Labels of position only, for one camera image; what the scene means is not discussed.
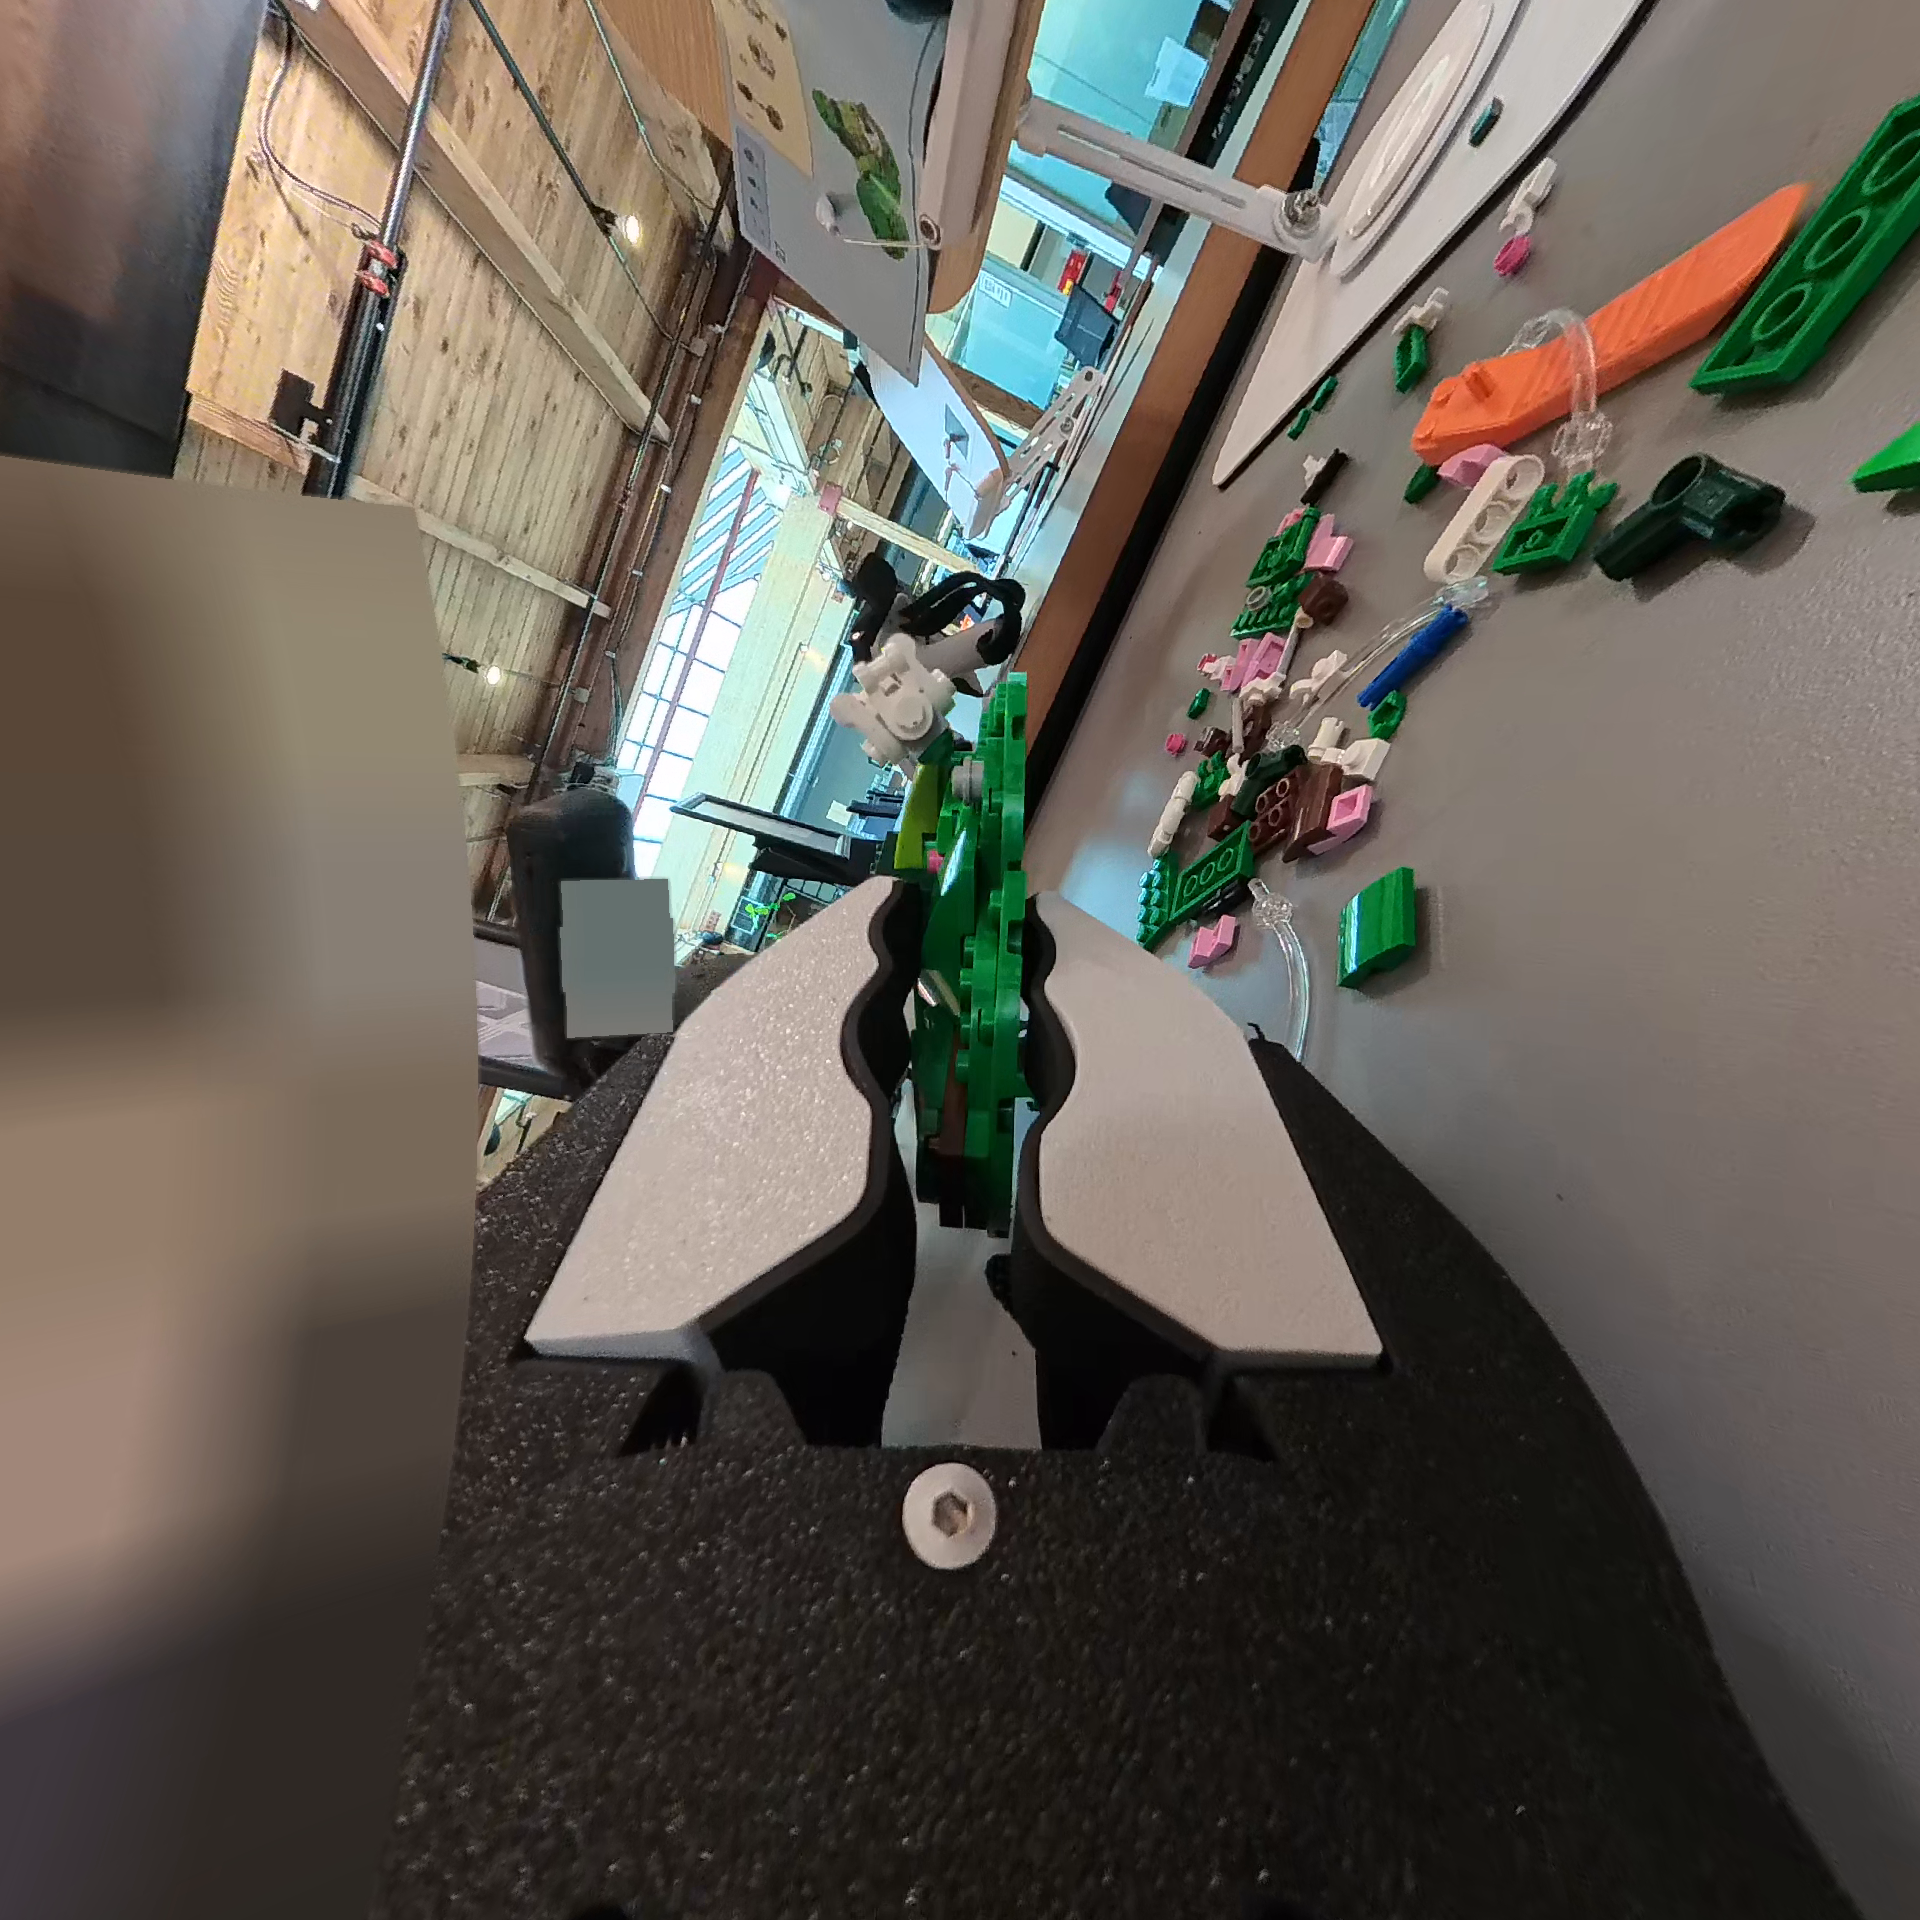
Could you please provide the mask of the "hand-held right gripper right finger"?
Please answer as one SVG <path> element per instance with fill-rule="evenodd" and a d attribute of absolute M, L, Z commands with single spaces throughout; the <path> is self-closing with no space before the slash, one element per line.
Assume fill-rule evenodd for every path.
<path fill-rule="evenodd" d="M 1372 1369 L 1383 1335 L 1252 1037 L 1190 974 L 1031 901 L 1022 1279 L 1221 1369 Z"/>

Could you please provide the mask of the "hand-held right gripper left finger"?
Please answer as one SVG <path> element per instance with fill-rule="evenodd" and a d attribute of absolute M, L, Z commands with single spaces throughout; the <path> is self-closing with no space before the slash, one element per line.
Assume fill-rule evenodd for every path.
<path fill-rule="evenodd" d="M 868 879 L 708 996 L 526 1325 L 536 1356 L 892 1369 L 919 1267 L 919 941 L 919 894 Z"/>

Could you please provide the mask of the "pile of green pink lego pieces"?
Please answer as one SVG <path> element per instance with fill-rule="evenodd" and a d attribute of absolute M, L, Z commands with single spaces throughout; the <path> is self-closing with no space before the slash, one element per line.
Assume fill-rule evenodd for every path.
<path fill-rule="evenodd" d="M 1435 490 L 1447 471 L 1462 468 L 1476 485 L 1499 454 L 1509 451 L 1476 445 L 1442 468 L 1420 468 L 1416 480 Z M 1402 688 L 1368 713 L 1355 696 L 1438 609 L 1472 613 L 1489 592 L 1489 567 L 1438 588 L 1362 659 L 1331 651 L 1306 680 L 1291 683 L 1292 647 L 1348 604 L 1335 551 L 1348 551 L 1348 539 L 1331 515 L 1314 503 L 1295 505 L 1262 548 L 1227 653 L 1208 653 L 1200 666 L 1200 696 L 1219 691 L 1238 732 L 1214 728 L 1200 743 L 1203 760 L 1179 775 L 1154 831 L 1154 863 L 1141 883 L 1145 951 L 1192 920 L 1200 931 L 1190 968 L 1213 968 L 1236 951 L 1236 911 L 1252 897 L 1265 855 L 1322 855 L 1368 827 L 1406 698 Z"/>

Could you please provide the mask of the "green lego model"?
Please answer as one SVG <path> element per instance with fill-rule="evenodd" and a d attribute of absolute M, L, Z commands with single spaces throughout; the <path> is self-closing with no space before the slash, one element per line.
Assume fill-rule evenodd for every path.
<path fill-rule="evenodd" d="M 919 1199 L 947 1229 L 1007 1238 L 1016 1207 L 1016 1108 L 1030 1093 L 1030 686 L 1022 673 L 993 686 L 972 745 L 947 723 L 954 702 L 954 676 L 923 659 L 916 637 L 887 635 L 871 659 L 857 663 L 857 688 L 837 696 L 829 713 L 876 764 L 911 775 L 892 873 L 920 901 L 907 1055 Z"/>

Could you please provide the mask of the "long clear lego tube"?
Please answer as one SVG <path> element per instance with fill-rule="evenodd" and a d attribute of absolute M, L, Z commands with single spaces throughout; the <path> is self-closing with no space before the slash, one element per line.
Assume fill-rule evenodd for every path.
<path fill-rule="evenodd" d="M 1311 1037 L 1311 951 L 1292 920 L 1292 901 L 1275 891 L 1265 879 L 1252 879 L 1252 901 L 1262 931 L 1267 931 L 1286 974 L 1286 1019 L 1282 1049 L 1291 1058 L 1304 1058 Z"/>

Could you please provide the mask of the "green curved lego slope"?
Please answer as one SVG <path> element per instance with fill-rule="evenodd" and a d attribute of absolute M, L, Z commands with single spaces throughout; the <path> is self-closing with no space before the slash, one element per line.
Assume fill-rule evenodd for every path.
<path fill-rule="evenodd" d="M 1355 988 L 1403 968 L 1420 951 L 1420 884 L 1399 864 L 1360 889 L 1339 911 L 1335 981 Z"/>

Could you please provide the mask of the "blue lego bar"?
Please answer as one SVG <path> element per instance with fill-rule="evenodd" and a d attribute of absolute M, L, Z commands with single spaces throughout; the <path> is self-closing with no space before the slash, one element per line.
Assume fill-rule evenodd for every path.
<path fill-rule="evenodd" d="M 1424 673 L 1462 630 L 1469 612 L 1442 604 L 1416 630 L 1406 635 L 1403 647 L 1383 666 L 1383 673 L 1362 686 L 1355 702 L 1379 708 L 1388 696 L 1402 691 L 1416 673 Z"/>

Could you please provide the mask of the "white lego beam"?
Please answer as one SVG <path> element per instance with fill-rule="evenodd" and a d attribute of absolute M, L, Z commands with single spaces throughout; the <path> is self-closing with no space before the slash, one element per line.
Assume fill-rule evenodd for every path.
<path fill-rule="evenodd" d="M 1484 576 L 1543 485 L 1545 460 L 1538 454 L 1494 457 L 1426 551 L 1424 579 L 1449 588 Z"/>

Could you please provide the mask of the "green lego leaf piece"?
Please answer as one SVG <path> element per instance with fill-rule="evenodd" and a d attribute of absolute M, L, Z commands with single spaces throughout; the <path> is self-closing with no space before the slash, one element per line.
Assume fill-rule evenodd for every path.
<path fill-rule="evenodd" d="M 1533 576 L 1571 566 L 1615 492 L 1619 485 L 1596 473 L 1573 473 L 1561 486 L 1543 485 L 1489 559 L 1489 572 Z"/>

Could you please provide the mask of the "dark green lego connector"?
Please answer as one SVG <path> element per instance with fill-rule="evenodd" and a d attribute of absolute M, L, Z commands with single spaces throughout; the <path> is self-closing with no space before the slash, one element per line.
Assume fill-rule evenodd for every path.
<path fill-rule="evenodd" d="M 1595 566 L 1609 580 L 1632 580 L 1687 547 L 1742 554 L 1781 526 L 1785 503 L 1782 486 L 1687 454 L 1595 547 Z"/>

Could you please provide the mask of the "short clear lego tube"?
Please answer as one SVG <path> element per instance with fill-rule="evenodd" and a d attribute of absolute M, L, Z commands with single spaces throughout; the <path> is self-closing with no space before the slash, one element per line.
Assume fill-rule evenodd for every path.
<path fill-rule="evenodd" d="M 1509 428 L 1509 437 L 1526 437 L 1526 434 L 1549 426 L 1549 414 L 1543 411 L 1543 404 L 1545 404 L 1545 394 L 1551 392 L 1555 399 L 1565 399 L 1565 407 L 1558 414 L 1558 428 L 1555 428 L 1555 437 L 1549 446 L 1551 460 L 1558 465 L 1565 480 L 1573 480 L 1580 473 L 1590 477 L 1600 468 L 1600 457 L 1608 454 L 1609 437 L 1612 437 L 1612 420 L 1600 407 L 1600 381 L 1596 381 L 1600 355 L 1596 355 L 1596 340 L 1595 340 L 1590 321 L 1580 316 L 1578 309 L 1555 308 L 1549 314 L 1526 321 L 1509 343 L 1511 355 L 1549 354 L 1549 350 L 1561 354 L 1561 369 L 1558 372 L 1534 372 L 1534 385 L 1543 392 L 1527 404 L 1538 417 L 1527 417 L 1526 426 Z"/>

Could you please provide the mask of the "lego instruction booklet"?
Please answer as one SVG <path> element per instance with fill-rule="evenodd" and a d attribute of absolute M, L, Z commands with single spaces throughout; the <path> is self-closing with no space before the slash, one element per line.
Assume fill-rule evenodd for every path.
<path fill-rule="evenodd" d="M 739 227 L 868 360 L 916 381 L 931 248 L 919 185 L 947 13 L 933 5 L 711 5 Z"/>

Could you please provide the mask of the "green lego plate with holes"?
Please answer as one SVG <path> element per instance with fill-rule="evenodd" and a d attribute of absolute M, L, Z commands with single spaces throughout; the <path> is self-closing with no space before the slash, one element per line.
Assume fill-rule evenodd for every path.
<path fill-rule="evenodd" d="M 1917 99 L 1906 99 L 1758 283 L 1692 390 L 1742 394 L 1799 381 L 1915 234 Z"/>

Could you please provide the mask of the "black office chair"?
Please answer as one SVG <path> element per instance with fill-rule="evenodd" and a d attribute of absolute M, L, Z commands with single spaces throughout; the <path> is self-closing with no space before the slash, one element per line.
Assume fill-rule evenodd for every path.
<path fill-rule="evenodd" d="M 629 879 L 635 813 L 605 786 L 567 786 L 515 810 L 505 850 L 536 1060 L 557 1076 L 567 1093 L 581 1093 L 636 1035 L 565 1035 L 561 883 Z"/>

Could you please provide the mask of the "black looped object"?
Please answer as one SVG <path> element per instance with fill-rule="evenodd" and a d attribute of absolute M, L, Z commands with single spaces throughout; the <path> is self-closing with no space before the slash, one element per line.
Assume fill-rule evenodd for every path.
<path fill-rule="evenodd" d="M 907 637 L 929 670 L 978 691 L 978 676 L 1010 663 L 1022 641 L 1026 592 L 1010 579 L 949 572 L 923 593 L 905 593 L 899 572 L 881 551 L 871 551 L 845 579 L 845 588 L 857 600 L 845 637 L 857 663 L 876 659 L 885 641 Z"/>

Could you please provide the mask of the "white desk stand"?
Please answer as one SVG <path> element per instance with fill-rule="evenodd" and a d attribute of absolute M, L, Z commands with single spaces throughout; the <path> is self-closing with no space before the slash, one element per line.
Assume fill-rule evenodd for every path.
<path fill-rule="evenodd" d="M 985 132 L 985 77 L 1011 77 L 1016 8 L 958 5 L 931 122 L 920 234 L 954 242 L 954 188 L 1004 177 L 1010 146 L 1022 146 L 1299 254 L 1213 471 L 1226 486 L 1275 437 L 1282 407 L 1311 399 L 1449 237 L 1526 173 L 1643 13 L 1646 5 L 1458 5 L 1374 110 L 1311 227 L 1282 212 L 1279 188 L 1112 132 L 1026 86 L 1007 99 L 1016 110 L 1010 132 Z M 1469 125 L 1494 96 L 1502 99 L 1502 122 L 1472 149 Z"/>

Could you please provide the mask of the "metal conduit pipe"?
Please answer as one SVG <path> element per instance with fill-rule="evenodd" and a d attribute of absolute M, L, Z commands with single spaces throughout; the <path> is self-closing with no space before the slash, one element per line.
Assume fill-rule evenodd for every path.
<path fill-rule="evenodd" d="M 455 5 L 438 5 L 430 13 L 430 30 L 426 36 L 420 70 L 412 86 L 408 118 L 401 125 L 394 173 L 386 192 L 379 228 L 364 242 L 341 354 L 326 381 L 318 465 L 309 465 L 303 480 L 306 495 L 344 501 L 364 451 L 377 380 L 388 347 L 388 322 L 394 316 L 394 293 L 401 279 L 401 220 L 417 179 L 420 138 L 444 70 L 450 18 Z"/>

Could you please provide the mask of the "orange brick separator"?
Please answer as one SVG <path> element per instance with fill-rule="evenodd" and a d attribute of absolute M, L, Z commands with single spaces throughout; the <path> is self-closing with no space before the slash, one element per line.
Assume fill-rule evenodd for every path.
<path fill-rule="evenodd" d="M 1795 234 L 1809 198 L 1809 182 L 1770 192 L 1742 220 L 1590 314 L 1596 392 L 1608 394 L 1663 365 L 1723 322 Z M 1466 363 L 1442 380 L 1412 431 L 1412 446 L 1420 465 L 1442 468 L 1476 445 L 1511 446 L 1568 414 L 1571 347 L 1558 334 L 1527 350 Z"/>

